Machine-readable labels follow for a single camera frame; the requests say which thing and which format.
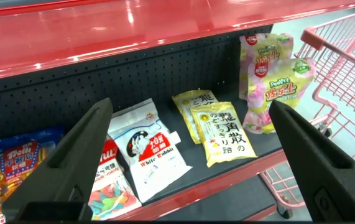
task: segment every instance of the colorful packaging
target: colorful packaging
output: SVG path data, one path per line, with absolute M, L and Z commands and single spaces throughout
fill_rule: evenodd
M 92 220 L 115 218 L 141 207 L 116 160 L 117 152 L 115 142 L 107 140 L 89 199 L 93 211 Z
M 247 99 L 247 69 L 251 63 L 290 59 L 293 37 L 289 34 L 256 34 L 240 36 L 241 59 L 239 98 Z
M 108 129 L 130 167 L 142 203 L 191 169 L 159 119 L 152 100 L 145 102 L 114 117 Z
M 191 112 L 208 167 L 216 162 L 257 157 L 230 102 L 191 108 Z
M 0 208 L 62 137 L 62 128 L 50 128 L 0 139 Z M 0 209 L 0 224 L 5 222 Z
M 187 125 L 192 140 L 195 144 L 201 143 L 190 108 L 209 105 L 218 102 L 218 100 L 210 90 L 191 90 L 174 96 L 172 99 L 183 115 L 184 122 Z
M 249 66 L 248 111 L 244 128 L 252 133 L 274 132 L 269 115 L 273 100 L 295 108 L 315 75 L 311 58 L 276 60 Z

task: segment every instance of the pink shopping cart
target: pink shopping cart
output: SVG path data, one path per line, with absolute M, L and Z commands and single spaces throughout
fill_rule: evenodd
M 351 147 L 355 146 L 355 122 L 339 110 L 344 104 L 355 112 L 355 14 L 305 29 L 302 41 L 305 44 L 295 56 L 311 57 L 316 62 L 315 81 L 319 85 L 313 99 L 321 103 L 310 123 L 342 149 L 349 148 L 346 152 L 355 159 L 355 147 Z M 335 102 L 320 96 L 321 91 Z M 290 209 L 305 205 L 287 161 L 260 176 L 277 199 L 278 212 L 284 218 L 292 216 Z

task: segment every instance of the peelerz candy bag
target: peelerz candy bag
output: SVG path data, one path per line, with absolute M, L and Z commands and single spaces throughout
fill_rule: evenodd
M 0 207 L 22 181 L 56 148 L 63 128 L 0 139 Z M 0 209 L 0 223 L 4 223 Z
M 208 167 L 216 162 L 257 157 L 230 102 L 191 108 L 191 112 Z
M 276 60 L 250 64 L 248 111 L 244 128 L 256 134 L 274 131 L 269 107 L 273 100 L 295 108 L 314 78 L 315 65 L 310 58 Z
M 111 119 L 108 135 L 130 167 L 142 203 L 191 169 L 158 118 L 152 101 Z
M 251 63 L 290 59 L 293 37 L 289 34 L 256 34 L 240 36 L 241 59 L 239 97 L 247 99 L 247 69 Z
M 93 220 L 107 220 L 141 207 L 116 160 L 117 152 L 115 142 L 107 140 L 89 199 Z
M 172 99 L 183 115 L 192 140 L 195 144 L 201 143 L 190 108 L 218 102 L 214 94 L 210 90 L 191 90 L 174 96 Z

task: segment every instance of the plastic packaging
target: plastic packaging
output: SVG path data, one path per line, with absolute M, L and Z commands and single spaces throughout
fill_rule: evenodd
M 0 208 L 21 182 L 55 149 L 63 128 L 0 139 Z M 4 223 L 0 209 L 0 223 Z
M 290 59 L 293 37 L 289 34 L 256 34 L 240 36 L 241 59 L 239 97 L 247 99 L 247 69 L 251 63 Z
M 107 140 L 89 199 L 93 220 L 107 220 L 141 207 L 116 160 L 117 152 L 115 142 Z
M 218 102 L 210 90 L 191 90 L 172 97 L 195 144 L 201 143 L 190 108 Z
M 269 115 L 272 100 L 295 108 L 315 75 L 310 58 L 253 63 L 249 66 L 248 111 L 243 126 L 256 134 L 274 132 Z
M 118 115 L 111 120 L 108 134 L 129 165 L 137 194 L 144 203 L 191 167 L 173 144 L 152 100 Z
M 191 108 L 191 112 L 208 167 L 216 162 L 257 157 L 230 102 Z

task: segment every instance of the white rabbit candy bag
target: white rabbit candy bag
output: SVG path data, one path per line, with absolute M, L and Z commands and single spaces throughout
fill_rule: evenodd
M 130 167 L 142 203 L 191 169 L 158 117 L 151 99 L 117 113 L 108 135 Z

